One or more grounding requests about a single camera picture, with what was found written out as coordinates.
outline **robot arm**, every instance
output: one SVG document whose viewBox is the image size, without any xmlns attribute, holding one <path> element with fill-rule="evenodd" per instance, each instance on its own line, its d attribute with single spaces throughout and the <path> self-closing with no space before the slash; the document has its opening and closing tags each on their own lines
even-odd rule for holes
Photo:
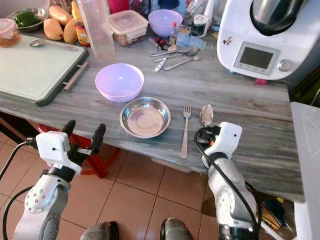
<svg viewBox="0 0 320 240">
<path fill-rule="evenodd" d="M 214 144 L 204 152 L 224 172 L 247 201 L 254 215 L 257 206 L 254 196 L 246 189 L 245 179 L 231 160 L 236 150 L 242 128 L 222 122 Z M 203 164 L 209 168 L 208 185 L 214 194 L 216 218 L 219 223 L 220 239 L 254 239 L 252 218 L 237 193 L 229 186 L 223 176 L 202 156 Z"/>
<path fill-rule="evenodd" d="M 51 167 L 30 189 L 24 200 L 24 212 L 15 228 L 15 240 L 54 240 L 59 231 L 62 211 L 68 202 L 71 180 L 81 173 L 81 164 L 88 155 L 99 152 L 106 126 L 100 124 L 89 149 L 70 148 L 69 137 L 75 122 L 64 132 L 49 131 L 36 136 L 40 157 Z"/>
</svg>

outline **fork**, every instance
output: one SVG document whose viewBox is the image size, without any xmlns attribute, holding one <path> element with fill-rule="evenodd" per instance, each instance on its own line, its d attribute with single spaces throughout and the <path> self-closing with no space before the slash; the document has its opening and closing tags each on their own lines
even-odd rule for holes
<svg viewBox="0 0 320 240">
<path fill-rule="evenodd" d="M 183 116 L 185 117 L 185 126 L 180 157 L 186 159 L 188 156 L 188 120 L 191 117 L 191 104 L 184 105 Z"/>
</svg>

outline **marble countertop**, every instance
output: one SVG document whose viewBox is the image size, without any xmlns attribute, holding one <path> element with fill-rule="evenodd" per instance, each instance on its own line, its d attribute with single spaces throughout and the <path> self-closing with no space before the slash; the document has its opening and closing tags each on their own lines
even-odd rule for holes
<svg viewBox="0 0 320 240">
<path fill-rule="evenodd" d="M 129 47 L 115 43 L 116 56 L 98 62 L 89 49 L 88 68 L 70 92 L 61 91 L 47 106 L 22 102 L 1 96 L 0 110 L 18 117 L 61 128 L 76 120 L 74 132 L 91 137 L 100 123 L 107 125 L 104 142 L 125 150 L 158 158 L 184 168 L 207 173 L 201 155 L 193 143 L 201 107 L 209 103 L 214 123 L 240 125 L 242 136 L 233 161 L 244 178 L 258 191 L 303 202 L 303 186 L 297 154 L 293 120 L 287 86 L 271 81 L 256 85 L 252 78 L 230 74 L 219 62 L 215 40 L 210 37 L 206 54 L 199 61 L 189 62 L 170 71 L 155 72 L 157 63 L 150 53 L 155 47 L 145 39 Z M 181 61 L 170 59 L 167 65 Z M 151 139 L 135 138 L 120 126 L 120 111 L 125 103 L 112 103 L 96 89 L 95 77 L 100 69 L 113 63 L 132 64 L 144 74 L 140 97 L 163 101 L 171 112 L 168 129 Z M 188 157 L 180 158 L 185 119 L 183 107 L 192 105 L 189 119 Z"/>
</svg>

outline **purple bowl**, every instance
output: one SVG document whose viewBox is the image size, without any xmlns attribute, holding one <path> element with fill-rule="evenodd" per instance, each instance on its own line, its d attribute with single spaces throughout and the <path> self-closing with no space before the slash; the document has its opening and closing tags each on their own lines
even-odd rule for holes
<svg viewBox="0 0 320 240">
<path fill-rule="evenodd" d="M 179 29 L 183 20 L 179 13 L 168 9 L 152 11 L 148 19 L 152 31 L 164 38 L 170 36 L 174 22 L 176 22 L 176 29 Z"/>
<path fill-rule="evenodd" d="M 144 74 L 139 68 L 117 63 L 98 72 L 95 86 L 106 99 L 115 103 L 125 103 L 139 95 L 144 81 Z"/>
</svg>

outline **stainless steel bowl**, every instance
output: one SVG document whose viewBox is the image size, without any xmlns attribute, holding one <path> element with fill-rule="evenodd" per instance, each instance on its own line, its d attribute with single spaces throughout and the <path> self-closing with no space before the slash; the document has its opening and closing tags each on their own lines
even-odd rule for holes
<svg viewBox="0 0 320 240">
<path fill-rule="evenodd" d="M 18 13 L 20 13 L 21 11 L 31 11 L 34 13 L 34 16 L 41 20 L 41 22 L 38 22 L 35 25 L 31 25 L 31 26 L 25 26 L 25 27 L 17 27 L 16 29 L 18 29 L 21 32 L 24 33 L 30 33 L 30 32 L 34 32 L 38 29 L 40 29 L 42 27 L 42 25 L 44 24 L 44 20 L 46 20 L 49 17 L 49 13 L 47 10 L 43 9 L 43 8 L 24 8 L 18 11 L 14 11 L 12 13 L 10 13 L 7 18 L 8 19 L 13 19 L 14 20 L 14 16 Z"/>
<path fill-rule="evenodd" d="M 169 108 L 160 100 L 145 96 L 129 102 L 120 113 L 121 127 L 132 136 L 150 139 L 169 126 Z"/>
</svg>

